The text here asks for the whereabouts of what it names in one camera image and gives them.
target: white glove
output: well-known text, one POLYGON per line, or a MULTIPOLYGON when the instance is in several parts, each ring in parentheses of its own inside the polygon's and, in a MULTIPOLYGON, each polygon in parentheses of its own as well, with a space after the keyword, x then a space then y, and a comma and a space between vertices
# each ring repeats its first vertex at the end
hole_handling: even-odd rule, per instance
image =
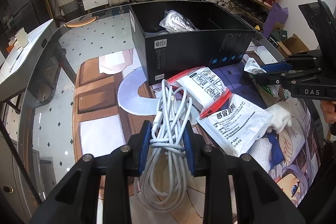
POLYGON ((285 126, 292 126, 292 113, 289 105, 286 102, 278 102, 266 109, 273 114, 273 118, 269 123, 267 132, 270 133, 275 130, 277 133, 283 131, 285 126))

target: open cardboard box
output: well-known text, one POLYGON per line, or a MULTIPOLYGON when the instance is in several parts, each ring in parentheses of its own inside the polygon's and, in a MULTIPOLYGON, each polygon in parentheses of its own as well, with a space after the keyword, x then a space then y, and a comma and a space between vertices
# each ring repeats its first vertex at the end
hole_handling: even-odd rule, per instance
POLYGON ((296 34, 293 34, 292 37, 286 39, 285 41, 278 42, 278 44, 279 46, 277 49, 284 58, 288 58, 290 54, 306 52, 309 50, 296 34))

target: door handle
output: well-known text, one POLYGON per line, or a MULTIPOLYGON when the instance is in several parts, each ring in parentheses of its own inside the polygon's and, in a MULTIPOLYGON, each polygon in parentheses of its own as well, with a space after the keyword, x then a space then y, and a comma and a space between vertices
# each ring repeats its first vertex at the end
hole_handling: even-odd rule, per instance
POLYGON ((12 188, 12 186, 2 186, 2 190, 3 190, 5 193, 12 193, 12 192, 13 192, 13 188, 12 188))

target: human hand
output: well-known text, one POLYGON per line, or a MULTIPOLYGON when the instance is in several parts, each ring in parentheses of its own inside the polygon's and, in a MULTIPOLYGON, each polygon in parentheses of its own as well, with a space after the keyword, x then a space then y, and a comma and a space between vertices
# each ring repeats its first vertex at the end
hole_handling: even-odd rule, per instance
POLYGON ((283 131, 285 126, 292 126, 292 113, 286 102, 278 102, 266 109, 273 114, 273 118, 269 123, 267 132, 275 130, 278 134, 283 131))
POLYGON ((325 122, 330 124, 336 122, 335 105, 329 101, 320 101, 320 102, 325 122))

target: screw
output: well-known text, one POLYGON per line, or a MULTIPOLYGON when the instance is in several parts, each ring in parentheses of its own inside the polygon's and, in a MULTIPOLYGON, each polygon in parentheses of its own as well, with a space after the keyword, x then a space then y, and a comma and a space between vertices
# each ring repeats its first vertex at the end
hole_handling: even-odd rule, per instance
POLYGON ((213 150, 213 147, 211 145, 207 144, 207 145, 203 146, 203 150, 205 152, 211 152, 213 150))
POLYGON ((123 151, 123 152, 128 152, 129 150, 131 150, 131 147, 129 145, 123 145, 120 148, 120 150, 123 151))
POLYGON ((249 154, 242 154, 241 158, 244 161, 250 161, 252 159, 252 157, 249 154))
POLYGON ((92 160, 92 158, 93 158, 93 156, 91 154, 85 154, 83 156, 83 161, 88 162, 88 161, 92 160))

